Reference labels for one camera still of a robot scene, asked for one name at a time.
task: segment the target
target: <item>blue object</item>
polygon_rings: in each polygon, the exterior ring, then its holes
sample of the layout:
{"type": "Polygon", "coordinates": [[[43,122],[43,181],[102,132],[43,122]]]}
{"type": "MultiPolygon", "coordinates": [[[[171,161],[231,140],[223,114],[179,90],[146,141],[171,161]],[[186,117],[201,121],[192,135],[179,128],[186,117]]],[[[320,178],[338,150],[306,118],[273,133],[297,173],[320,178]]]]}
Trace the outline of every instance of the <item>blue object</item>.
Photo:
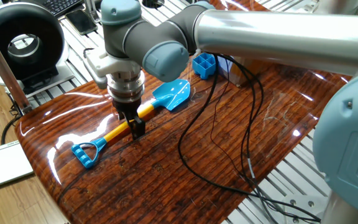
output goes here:
{"type": "Polygon", "coordinates": [[[142,66],[163,82],[177,79],[187,67],[189,52],[179,42],[165,41],[152,47],[144,56],[142,66]]]}
{"type": "MultiPolygon", "coordinates": [[[[155,101],[152,102],[154,108],[163,106],[169,111],[175,109],[179,104],[187,100],[190,96],[190,83],[187,80],[174,80],[164,83],[153,91],[155,101]]],[[[98,159],[99,152],[105,147],[107,141],[105,138],[99,138],[91,142],[75,144],[71,147],[74,155],[80,160],[85,168],[90,169],[98,159]],[[96,155],[91,159],[81,148],[82,145],[93,145],[96,148],[96,155]]]]}
{"type": "Polygon", "coordinates": [[[120,25],[138,19],[142,14],[138,0],[105,0],[101,4],[102,24],[120,25]]]}
{"type": "Polygon", "coordinates": [[[213,75],[216,70],[215,58],[206,53],[202,53],[198,57],[193,59],[193,70],[201,77],[201,79],[207,79],[210,75],[213,75]]]}
{"type": "Polygon", "coordinates": [[[89,169],[93,167],[95,161],[98,159],[99,152],[103,149],[103,147],[106,144],[107,141],[104,138],[99,138],[91,142],[75,144],[71,147],[71,150],[73,151],[74,155],[80,160],[80,162],[85,166],[85,168],[89,169]],[[96,148],[96,155],[94,156],[93,159],[91,159],[81,148],[82,145],[93,145],[96,148]]]}
{"type": "Polygon", "coordinates": [[[325,107],[314,132],[313,152],[327,184],[358,209],[358,77],[325,107]]]}
{"type": "Polygon", "coordinates": [[[206,9],[215,9],[215,7],[213,5],[211,5],[210,3],[206,2],[206,1],[198,1],[194,4],[191,4],[190,6],[192,6],[192,5],[203,6],[206,9]]]}
{"type": "Polygon", "coordinates": [[[181,79],[164,83],[153,91],[153,96],[155,97],[155,101],[152,102],[154,108],[163,106],[171,111],[189,98],[190,83],[181,79]]]}

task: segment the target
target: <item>blue plastic container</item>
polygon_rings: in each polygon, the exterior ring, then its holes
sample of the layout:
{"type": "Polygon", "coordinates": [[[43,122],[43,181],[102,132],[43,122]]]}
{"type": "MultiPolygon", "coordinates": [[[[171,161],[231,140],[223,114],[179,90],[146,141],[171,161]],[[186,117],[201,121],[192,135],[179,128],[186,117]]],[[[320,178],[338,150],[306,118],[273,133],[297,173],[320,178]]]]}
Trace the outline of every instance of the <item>blue plastic container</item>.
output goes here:
{"type": "Polygon", "coordinates": [[[193,59],[192,62],[194,72],[201,77],[207,79],[213,75],[216,70],[216,62],[213,55],[202,53],[200,56],[193,59]]]}

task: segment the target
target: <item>black keyboard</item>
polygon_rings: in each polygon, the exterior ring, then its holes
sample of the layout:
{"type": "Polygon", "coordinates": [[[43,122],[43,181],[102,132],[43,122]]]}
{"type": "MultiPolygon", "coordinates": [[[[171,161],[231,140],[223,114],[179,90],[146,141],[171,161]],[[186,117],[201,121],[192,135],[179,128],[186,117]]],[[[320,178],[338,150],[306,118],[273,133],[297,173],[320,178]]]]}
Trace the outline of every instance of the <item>black keyboard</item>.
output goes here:
{"type": "Polygon", "coordinates": [[[82,3],[83,0],[36,0],[45,6],[52,15],[55,17],[60,17],[69,11],[72,7],[76,6],[79,3],[82,3]]]}

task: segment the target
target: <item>wood grain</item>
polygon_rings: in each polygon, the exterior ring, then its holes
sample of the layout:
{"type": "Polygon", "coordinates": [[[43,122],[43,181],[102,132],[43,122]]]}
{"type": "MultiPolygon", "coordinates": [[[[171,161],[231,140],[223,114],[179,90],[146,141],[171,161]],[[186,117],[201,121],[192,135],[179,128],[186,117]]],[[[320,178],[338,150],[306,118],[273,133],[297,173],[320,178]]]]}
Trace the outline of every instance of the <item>wood grain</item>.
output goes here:
{"type": "MultiPolygon", "coordinates": [[[[35,173],[72,223],[218,223],[244,199],[199,180],[180,162],[178,139],[204,103],[212,82],[189,71],[182,78],[191,83],[191,99],[172,113],[158,110],[138,141],[125,136],[110,144],[91,170],[77,161],[70,148],[73,142],[99,138],[119,124],[106,91],[87,83],[20,120],[16,133],[35,173]]],[[[339,75],[315,72],[324,80],[309,70],[282,65],[259,74],[265,101],[250,142],[259,180],[316,125],[325,104],[345,84],[339,75]],[[294,130],[301,135],[294,135],[294,130]]],[[[147,75],[144,101],[160,84],[147,75]]],[[[225,84],[219,80],[211,104],[184,139],[183,153],[203,176],[250,190],[208,137],[214,104],[225,84]]],[[[214,140],[238,168],[251,102],[249,87],[229,85],[217,106],[214,140]]]]}

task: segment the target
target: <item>toy shovel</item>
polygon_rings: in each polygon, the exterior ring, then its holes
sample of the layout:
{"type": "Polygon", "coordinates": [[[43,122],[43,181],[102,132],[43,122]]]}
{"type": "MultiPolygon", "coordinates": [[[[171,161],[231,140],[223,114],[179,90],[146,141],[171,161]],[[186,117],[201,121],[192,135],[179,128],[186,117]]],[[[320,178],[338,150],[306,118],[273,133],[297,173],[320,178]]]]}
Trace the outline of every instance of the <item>toy shovel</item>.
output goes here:
{"type": "MultiPolygon", "coordinates": [[[[156,90],[153,91],[153,96],[155,97],[155,101],[151,102],[148,105],[143,105],[138,111],[138,115],[140,118],[145,117],[154,108],[159,106],[163,106],[169,111],[175,109],[182,102],[187,100],[190,96],[190,83],[187,80],[175,80],[173,82],[164,83],[156,90]]],[[[89,169],[94,166],[95,161],[99,156],[99,152],[105,147],[107,142],[114,139],[120,133],[129,128],[126,122],[120,124],[114,130],[110,131],[107,135],[97,140],[91,142],[84,142],[80,144],[75,144],[71,147],[74,155],[80,160],[80,162],[85,166],[85,168],[89,169]],[[91,159],[85,151],[81,148],[82,145],[92,145],[96,148],[96,155],[94,159],[91,159]]]]}

